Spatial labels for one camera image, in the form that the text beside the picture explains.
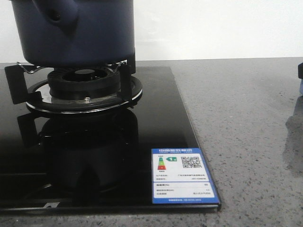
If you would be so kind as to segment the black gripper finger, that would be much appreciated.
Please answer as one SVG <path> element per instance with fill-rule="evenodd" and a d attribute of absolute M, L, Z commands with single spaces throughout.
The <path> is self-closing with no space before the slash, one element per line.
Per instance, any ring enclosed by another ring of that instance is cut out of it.
<path fill-rule="evenodd" d="M 303 63 L 298 65 L 298 78 L 303 79 Z"/>

